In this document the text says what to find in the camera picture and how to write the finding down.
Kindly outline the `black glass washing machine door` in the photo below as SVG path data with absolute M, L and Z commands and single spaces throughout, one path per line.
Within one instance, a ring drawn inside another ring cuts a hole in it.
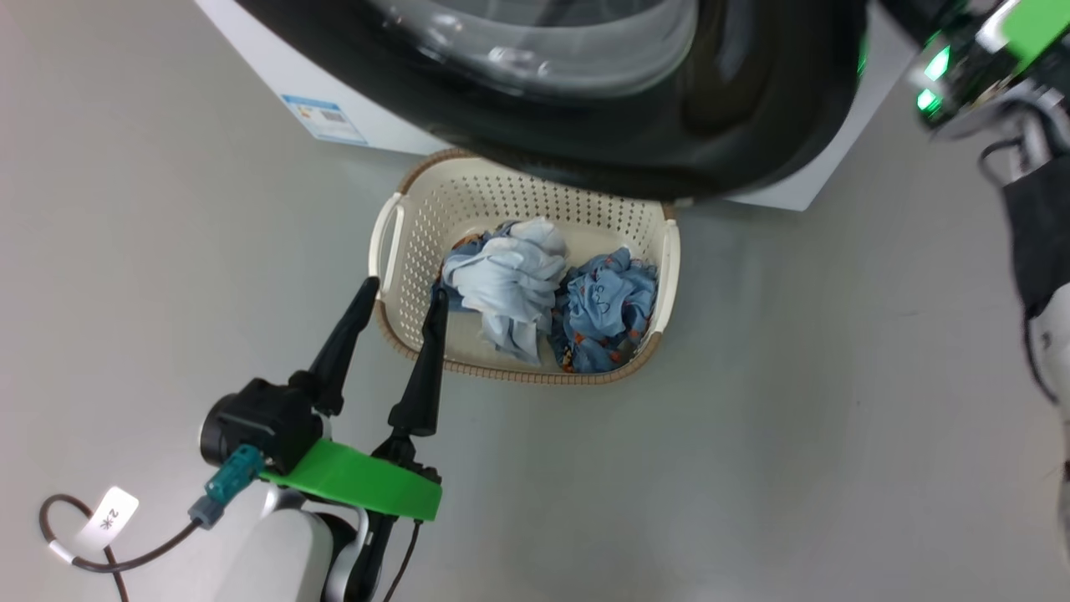
M 654 201 L 770 186 L 859 91 L 867 0 L 236 0 L 389 113 L 489 161 Z

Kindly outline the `cream perforated laundry basket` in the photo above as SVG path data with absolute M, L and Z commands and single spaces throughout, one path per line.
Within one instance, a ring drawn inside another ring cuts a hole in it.
M 496 352 L 482 336 L 474 313 L 450 313 L 444 369 L 485 380 L 536 385 L 607 385 L 641 370 L 664 338 L 681 281 L 681 232 L 664 203 L 581 190 L 520 174 L 469 152 L 431 154 L 401 180 L 372 229 L 368 269 L 380 279 L 374 319 L 389 345 L 406 359 L 423 346 L 423 323 L 442 260 L 470 235 L 502 222 L 546 217 L 557 226 L 581 264 L 597 254 L 627 248 L 658 271 L 649 328 L 630 362 L 603 374 L 569 374 L 559 369 L 546 340 L 539 365 Z

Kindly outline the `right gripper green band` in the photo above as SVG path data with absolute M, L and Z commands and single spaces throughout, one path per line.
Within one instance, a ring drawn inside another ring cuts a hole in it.
M 906 79 L 944 140 L 1031 111 L 1048 140 L 1070 140 L 1070 0 L 876 0 L 920 53 Z

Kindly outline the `blue energy label sticker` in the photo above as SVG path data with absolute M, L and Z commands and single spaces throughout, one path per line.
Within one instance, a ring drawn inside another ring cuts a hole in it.
M 337 104 L 289 94 L 280 95 L 280 99 L 316 140 L 343 145 L 368 145 L 366 138 Z

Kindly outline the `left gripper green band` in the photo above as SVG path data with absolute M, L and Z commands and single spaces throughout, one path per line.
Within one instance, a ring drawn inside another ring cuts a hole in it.
M 379 290 L 380 278 L 365 278 L 309 369 L 297 370 L 289 379 L 289 385 L 306 393 L 311 407 L 320 414 L 337 416 L 343 411 L 345 379 L 360 331 L 370 322 Z M 391 534 L 406 519 L 412 522 L 406 556 L 381 600 L 393 601 L 412 564 L 424 523 L 435 521 L 442 503 L 442 477 L 434 467 L 415 460 L 415 446 L 409 436 L 429 437 L 438 431 L 449 318 L 447 292 L 433 289 L 421 330 L 421 353 L 406 392 L 389 411 L 387 422 L 397 435 L 391 435 L 370 456 L 343 443 L 317 441 L 287 475 L 261 473 L 261 479 L 279 489 L 284 499 L 294 500 L 294 509 L 311 501 L 358 514 L 354 525 L 345 526 L 343 519 L 335 514 L 314 513 L 334 539 L 322 583 L 322 602 L 372 602 Z

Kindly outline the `blue shirt with orange print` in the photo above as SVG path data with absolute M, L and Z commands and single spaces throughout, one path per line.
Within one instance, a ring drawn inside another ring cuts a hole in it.
M 435 284 L 432 285 L 432 293 L 435 293 L 438 290 L 445 291 L 447 300 L 450 302 L 450 312 L 471 313 L 471 309 L 463 306 L 462 294 L 459 293 L 457 289 L 445 284 L 443 277 L 445 260 L 450 259 L 452 257 L 470 257 L 478 254 L 489 240 L 508 235 L 508 233 L 511 232 L 513 225 L 515 223 L 518 223 L 518 221 L 501 222 L 498 225 L 496 230 L 485 230 L 485 232 L 482 233 L 472 233 L 471 235 L 467 235 L 452 245 L 450 251 L 445 254 L 443 263 L 440 264 L 439 271 L 435 272 Z

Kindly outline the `white front-load washing machine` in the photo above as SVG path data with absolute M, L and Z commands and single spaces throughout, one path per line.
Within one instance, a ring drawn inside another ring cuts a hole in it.
M 364 148 L 421 157 L 450 148 L 341 84 L 257 22 L 236 0 L 196 0 L 196 3 L 279 99 L 280 95 L 289 94 L 337 104 L 368 141 Z M 859 91 L 829 145 L 795 174 L 773 186 L 730 196 L 731 202 L 790 211 L 811 205 L 917 55 L 913 42 L 876 3 L 869 10 L 866 46 Z

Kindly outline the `blue printed garment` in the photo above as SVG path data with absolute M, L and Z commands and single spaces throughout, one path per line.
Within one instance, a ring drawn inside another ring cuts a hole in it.
M 557 287 L 549 343 L 566 373 L 603 374 L 630 362 L 649 328 L 658 269 L 626 247 L 570 268 Z

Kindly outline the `pale blue garment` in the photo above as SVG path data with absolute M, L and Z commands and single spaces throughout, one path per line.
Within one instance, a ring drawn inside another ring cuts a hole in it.
M 463 306 L 482 317 L 482 335 L 496 352 L 538 365 L 567 254 L 557 226 L 536 217 L 489 240 L 478 254 L 445 260 L 443 277 L 462 294 Z

